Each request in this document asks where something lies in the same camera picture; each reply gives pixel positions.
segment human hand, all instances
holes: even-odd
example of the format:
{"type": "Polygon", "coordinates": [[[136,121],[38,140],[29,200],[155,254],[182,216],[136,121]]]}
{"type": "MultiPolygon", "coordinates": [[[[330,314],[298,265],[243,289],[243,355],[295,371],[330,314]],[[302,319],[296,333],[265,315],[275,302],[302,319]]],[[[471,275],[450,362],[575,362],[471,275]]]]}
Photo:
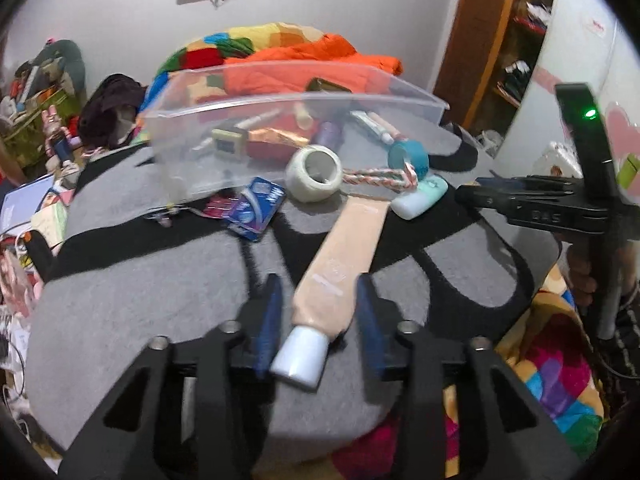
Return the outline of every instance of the human hand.
{"type": "MultiPolygon", "coordinates": [[[[628,242],[616,255],[622,264],[623,296],[630,293],[636,285],[638,251],[638,243],[628,242]]],[[[593,293],[598,289],[598,283],[591,276],[588,240],[585,238],[573,243],[567,251],[566,259],[569,265],[569,281],[575,303],[578,306],[587,307],[593,303],[593,293]]]]}

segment blue package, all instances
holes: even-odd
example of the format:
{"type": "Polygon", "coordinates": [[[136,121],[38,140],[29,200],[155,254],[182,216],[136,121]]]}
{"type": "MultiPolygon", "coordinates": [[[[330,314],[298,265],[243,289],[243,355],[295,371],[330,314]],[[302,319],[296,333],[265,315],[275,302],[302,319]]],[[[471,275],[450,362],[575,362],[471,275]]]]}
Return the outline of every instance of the blue package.
{"type": "Polygon", "coordinates": [[[226,216],[226,224],[236,234],[255,242],[267,228],[285,197],[284,188],[259,176],[240,194],[226,216]]]}

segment clear plastic container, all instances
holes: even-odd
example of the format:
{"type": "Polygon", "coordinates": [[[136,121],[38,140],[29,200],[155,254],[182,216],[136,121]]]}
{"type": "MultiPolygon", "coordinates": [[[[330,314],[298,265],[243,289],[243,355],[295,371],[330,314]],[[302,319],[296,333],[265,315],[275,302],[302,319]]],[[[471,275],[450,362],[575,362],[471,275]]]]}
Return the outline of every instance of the clear plastic container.
{"type": "Polygon", "coordinates": [[[145,112],[145,124],[169,199],[183,203],[246,186],[255,176],[282,182],[292,154],[313,143],[327,121],[344,136],[336,151],[345,168],[385,167],[385,144],[352,112],[375,113],[420,140],[420,125],[438,124],[448,108],[368,66],[241,63],[176,73],[145,112]]]}

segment orange blanket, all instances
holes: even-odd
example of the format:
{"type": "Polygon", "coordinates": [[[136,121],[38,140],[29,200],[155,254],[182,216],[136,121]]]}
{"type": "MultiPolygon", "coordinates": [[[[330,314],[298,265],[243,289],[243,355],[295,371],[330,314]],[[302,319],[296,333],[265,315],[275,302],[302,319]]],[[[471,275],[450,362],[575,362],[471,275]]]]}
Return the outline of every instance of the orange blanket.
{"type": "Polygon", "coordinates": [[[351,43],[337,34],[325,34],[313,43],[267,48],[244,59],[228,58],[225,65],[225,90],[229,95],[281,94],[302,92],[316,77],[344,86],[354,93],[386,93],[388,77],[369,68],[393,75],[402,73],[402,63],[391,56],[359,54],[351,43]],[[330,61],[314,67],[290,63],[265,63],[242,66],[257,61],[330,61]]]}

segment black gripper frame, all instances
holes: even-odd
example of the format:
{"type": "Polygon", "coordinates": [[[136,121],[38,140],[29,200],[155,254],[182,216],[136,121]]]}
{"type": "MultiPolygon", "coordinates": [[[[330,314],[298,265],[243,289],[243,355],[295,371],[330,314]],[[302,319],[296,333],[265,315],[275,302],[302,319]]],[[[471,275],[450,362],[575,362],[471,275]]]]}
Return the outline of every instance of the black gripper frame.
{"type": "Polygon", "coordinates": [[[584,325],[592,340],[608,340],[620,306],[616,251],[627,240],[640,239],[640,210],[620,192],[606,128],[588,86],[557,85],[556,97],[583,178],[480,178],[480,186],[458,188],[456,199],[463,205],[495,209],[513,225],[589,236],[597,308],[589,309],[584,325]]]}
{"type": "Polygon", "coordinates": [[[478,337],[438,339],[405,322],[379,298],[368,274],[357,285],[363,362],[383,381],[404,383],[392,478],[443,480],[446,433],[443,388],[456,385],[460,476],[473,480],[568,480],[580,461],[527,387],[478,337]]]}
{"type": "Polygon", "coordinates": [[[84,425],[60,465],[61,480],[250,480],[266,437],[268,367],[280,342],[282,284],[202,338],[153,338],[84,425]],[[194,437],[181,439],[184,380],[197,378],[194,437]]]}

